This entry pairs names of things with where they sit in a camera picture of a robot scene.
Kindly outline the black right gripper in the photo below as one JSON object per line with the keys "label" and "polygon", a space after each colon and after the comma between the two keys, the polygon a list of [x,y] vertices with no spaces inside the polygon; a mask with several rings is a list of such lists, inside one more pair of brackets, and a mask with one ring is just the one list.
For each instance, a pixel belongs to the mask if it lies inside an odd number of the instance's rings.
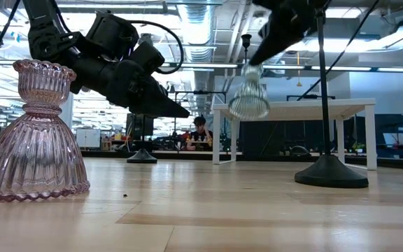
{"label": "black right gripper", "polygon": [[259,65],[300,42],[313,26],[317,9],[327,8],[327,0],[253,0],[270,11],[269,21],[261,28],[262,42],[248,64]]}

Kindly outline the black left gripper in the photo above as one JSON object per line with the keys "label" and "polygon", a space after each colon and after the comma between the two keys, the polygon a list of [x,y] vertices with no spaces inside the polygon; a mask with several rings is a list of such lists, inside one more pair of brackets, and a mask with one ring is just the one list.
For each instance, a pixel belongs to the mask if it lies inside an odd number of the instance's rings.
{"label": "black left gripper", "polygon": [[70,91],[94,90],[110,103],[150,117],[188,118],[190,112],[174,100],[152,76],[134,61],[107,62],[89,57],[78,58],[72,65],[76,79]]}

